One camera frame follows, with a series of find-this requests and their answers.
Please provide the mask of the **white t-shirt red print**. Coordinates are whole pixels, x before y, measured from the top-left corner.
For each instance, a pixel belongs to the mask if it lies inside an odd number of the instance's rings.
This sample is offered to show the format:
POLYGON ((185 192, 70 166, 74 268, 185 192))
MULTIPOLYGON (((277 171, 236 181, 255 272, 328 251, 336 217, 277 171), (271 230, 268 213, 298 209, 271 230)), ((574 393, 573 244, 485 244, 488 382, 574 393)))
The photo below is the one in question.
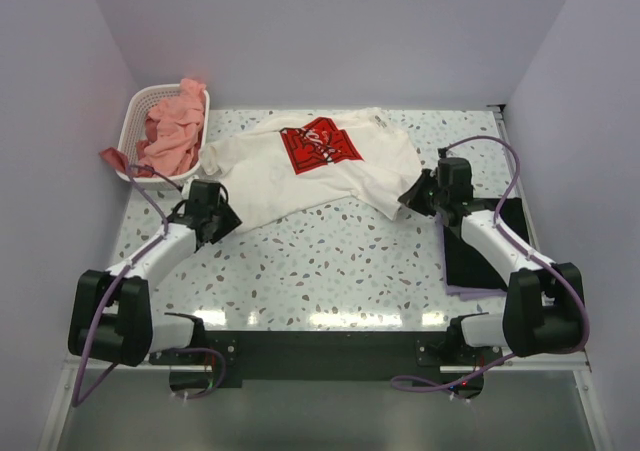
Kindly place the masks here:
POLYGON ((421 174, 408 133, 379 108, 274 114, 205 144, 200 162, 228 191, 240 233, 347 197, 394 219, 421 174))

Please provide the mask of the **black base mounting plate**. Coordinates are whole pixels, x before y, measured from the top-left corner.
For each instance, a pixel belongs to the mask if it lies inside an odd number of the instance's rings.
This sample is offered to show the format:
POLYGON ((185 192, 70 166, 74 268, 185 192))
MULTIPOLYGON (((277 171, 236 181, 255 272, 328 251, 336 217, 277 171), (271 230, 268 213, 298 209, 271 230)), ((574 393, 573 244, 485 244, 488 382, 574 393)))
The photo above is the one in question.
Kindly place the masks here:
POLYGON ((177 390, 205 384, 225 373, 223 388, 246 381, 389 382, 396 376, 416 376, 429 384, 444 384, 502 357, 497 346, 474 348, 449 332, 410 331, 205 331, 197 346, 222 356, 195 350, 162 351, 152 365, 189 367, 173 371, 177 390))

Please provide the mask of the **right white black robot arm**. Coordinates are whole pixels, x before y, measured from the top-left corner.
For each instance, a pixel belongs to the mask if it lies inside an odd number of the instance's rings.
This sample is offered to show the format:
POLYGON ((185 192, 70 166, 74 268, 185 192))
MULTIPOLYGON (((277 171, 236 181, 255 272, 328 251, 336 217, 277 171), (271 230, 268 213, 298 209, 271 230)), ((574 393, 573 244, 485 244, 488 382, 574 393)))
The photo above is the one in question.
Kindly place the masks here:
POLYGON ((514 231, 502 216, 506 197, 476 197, 466 159, 442 158, 436 168, 424 169, 399 201, 439 218, 445 235, 461 245, 449 266, 462 265, 474 251, 506 287, 501 313, 451 322, 445 350, 452 361, 469 363, 481 347, 507 347, 518 357, 584 349, 590 330, 581 272, 541 254, 514 231))

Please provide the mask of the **folded lavender t-shirt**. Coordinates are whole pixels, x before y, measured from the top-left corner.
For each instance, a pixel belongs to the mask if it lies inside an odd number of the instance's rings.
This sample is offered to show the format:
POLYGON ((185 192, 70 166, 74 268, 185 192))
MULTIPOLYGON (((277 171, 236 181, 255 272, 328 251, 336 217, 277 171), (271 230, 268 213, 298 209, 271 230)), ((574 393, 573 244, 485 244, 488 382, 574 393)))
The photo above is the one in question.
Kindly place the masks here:
POLYGON ((504 296, 504 280, 481 253, 458 238, 440 218, 436 223, 442 233, 446 294, 462 301, 504 296))

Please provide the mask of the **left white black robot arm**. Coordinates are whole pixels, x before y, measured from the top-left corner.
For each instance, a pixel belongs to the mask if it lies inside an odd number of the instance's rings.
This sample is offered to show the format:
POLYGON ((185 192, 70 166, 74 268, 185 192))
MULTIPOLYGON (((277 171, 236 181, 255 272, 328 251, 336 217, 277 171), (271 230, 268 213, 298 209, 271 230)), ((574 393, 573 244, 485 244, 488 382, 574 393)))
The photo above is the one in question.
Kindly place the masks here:
POLYGON ((188 196, 161 219, 156 234, 131 256, 80 276, 68 333, 71 354, 131 367, 171 350, 185 363, 205 356, 203 320, 157 312, 152 292, 174 268, 205 245, 222 240, 241 220, 226 188, 203 180, 193 181, 188 196))

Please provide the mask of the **pink crumpled t-shirt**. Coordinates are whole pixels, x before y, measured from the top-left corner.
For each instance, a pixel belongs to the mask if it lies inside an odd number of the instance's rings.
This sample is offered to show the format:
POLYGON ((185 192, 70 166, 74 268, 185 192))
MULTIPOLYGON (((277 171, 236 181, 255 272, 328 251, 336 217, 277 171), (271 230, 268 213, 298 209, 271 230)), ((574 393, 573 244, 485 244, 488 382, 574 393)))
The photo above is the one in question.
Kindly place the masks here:
POLYGON ((205 90, 204 83, 184 78, 176 96, 163 97, 150 108, 146 138, 137 143, 139 165, 167 177, 194 166, 204 128, 205 90))

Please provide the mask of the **folded black t-shirt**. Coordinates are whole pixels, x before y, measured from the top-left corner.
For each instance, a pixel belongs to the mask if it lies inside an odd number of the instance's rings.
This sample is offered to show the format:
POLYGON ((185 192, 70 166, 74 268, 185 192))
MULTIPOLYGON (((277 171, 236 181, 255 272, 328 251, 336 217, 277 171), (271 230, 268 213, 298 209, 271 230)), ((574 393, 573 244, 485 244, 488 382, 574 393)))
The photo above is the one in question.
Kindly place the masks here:
MULTIPOLYGON (((521 239, 530 243, 521 198, 508 198, 500 210, 500 216, 521 239)), ((460 294, 486 289, 490 295, 500 295, 507 290, 507 285, 489 262, 447 227, 443 228, 443 243, 448 286, 462 288, 460 294)))

